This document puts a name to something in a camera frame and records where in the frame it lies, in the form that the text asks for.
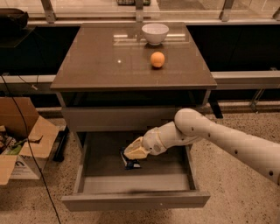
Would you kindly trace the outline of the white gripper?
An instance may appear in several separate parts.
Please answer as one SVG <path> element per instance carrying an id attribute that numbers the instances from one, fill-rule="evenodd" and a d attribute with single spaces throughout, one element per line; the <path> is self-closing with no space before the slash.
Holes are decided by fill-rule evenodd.
<path id="1" fill-rule="evenodd" d="M 167 151 L 160 139 L 159 128 L 148 130 L 143 137 L 137 138 L 124 150 L 124 155 L 128 159 L 144 159 L 150 153 L 157 156 Z"/>

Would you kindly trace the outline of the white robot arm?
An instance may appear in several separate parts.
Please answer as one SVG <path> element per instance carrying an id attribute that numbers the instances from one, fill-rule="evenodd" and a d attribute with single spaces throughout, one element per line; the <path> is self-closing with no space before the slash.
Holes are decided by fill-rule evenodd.
<path id="1" fill-rule="evenodd" d="M 201 113 L 182 108 L 172 122 L 148 130 L 124 150 L 126 158 L 157 156 L 173 146 L 193 144 L 204 138 L 242 161 L 275 184 L 280 183 L 280 144 L 251 136 L 210 121 Z"/>

